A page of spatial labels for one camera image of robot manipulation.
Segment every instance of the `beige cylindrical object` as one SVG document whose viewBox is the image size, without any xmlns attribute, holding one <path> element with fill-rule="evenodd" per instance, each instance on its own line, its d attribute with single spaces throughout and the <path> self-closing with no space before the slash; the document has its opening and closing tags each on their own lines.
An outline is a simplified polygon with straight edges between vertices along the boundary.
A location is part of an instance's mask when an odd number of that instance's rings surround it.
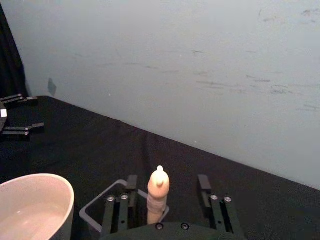
<svg viewBox="0 0 320 240">
<path fill-rule="evenodd" d="M 158 223 L 167 205 L 167 195 L 169 193 L 169 177 L 162 166 L 152 173 L 148 183 L 148 224 Z"/>
</svg>

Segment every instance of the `light blue wall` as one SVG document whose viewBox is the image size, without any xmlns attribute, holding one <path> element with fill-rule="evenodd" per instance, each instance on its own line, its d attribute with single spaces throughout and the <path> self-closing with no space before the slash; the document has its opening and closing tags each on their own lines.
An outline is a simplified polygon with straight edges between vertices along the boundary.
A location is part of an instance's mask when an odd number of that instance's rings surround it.
<svg viewBox="0 0 320 240">
<path fill-rule="evenodd" d="M 320 1 L 2 0 L 33 95 L 320 189 Z"/>
</svg>

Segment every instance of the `black table surface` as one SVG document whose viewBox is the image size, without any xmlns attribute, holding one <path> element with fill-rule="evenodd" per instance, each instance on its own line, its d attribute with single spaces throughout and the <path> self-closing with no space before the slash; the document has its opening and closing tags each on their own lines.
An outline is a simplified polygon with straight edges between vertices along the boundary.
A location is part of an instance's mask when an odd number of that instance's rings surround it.
<svg viewBox="0 0 320 240">
<path fill-rule="evenodd" d="M 197 175 L 204 174 L 216 195 L 232 197 L 248 239 L 320 239 L 320 191 L 313 188 L 47 96 L 38 106 L 9 110 L 8 120 L 15 126 L 43 121 L 45 132 L 30 141 L 2 139 L 0 183 L 35 173 L 66 178 L 75 194 L 73 240 L 90 239 L 81 208 L 128 175 L 138 175 L 147 192 L 158 165 L 170 177 L 165 222 L 208 224 L 197 197 Z"/>
</svg>

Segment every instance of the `black curtain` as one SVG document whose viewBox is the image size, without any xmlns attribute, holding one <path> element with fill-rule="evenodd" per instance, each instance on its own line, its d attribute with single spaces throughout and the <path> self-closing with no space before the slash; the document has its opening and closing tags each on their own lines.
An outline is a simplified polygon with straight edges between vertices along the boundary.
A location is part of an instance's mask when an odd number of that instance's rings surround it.
<svg viewBox="0 0 320 240">
<path fill-rule="evenodd" d="M 0 3 L 0 98 L 16 94 L 28 96 L 25 70 Z"/>
</svg>

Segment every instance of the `white bowl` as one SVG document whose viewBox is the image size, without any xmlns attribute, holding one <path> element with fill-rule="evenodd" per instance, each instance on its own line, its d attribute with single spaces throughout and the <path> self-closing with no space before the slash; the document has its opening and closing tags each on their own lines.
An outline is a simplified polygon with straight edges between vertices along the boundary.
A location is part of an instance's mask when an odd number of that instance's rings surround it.
<svg viewBox="0 0 320 240">
<path fill-rule="evenodd" d="M 75 194 L 54 174 L 22 176 L 0 185 L 0 240 L 69 240 Z"/>
</svg>

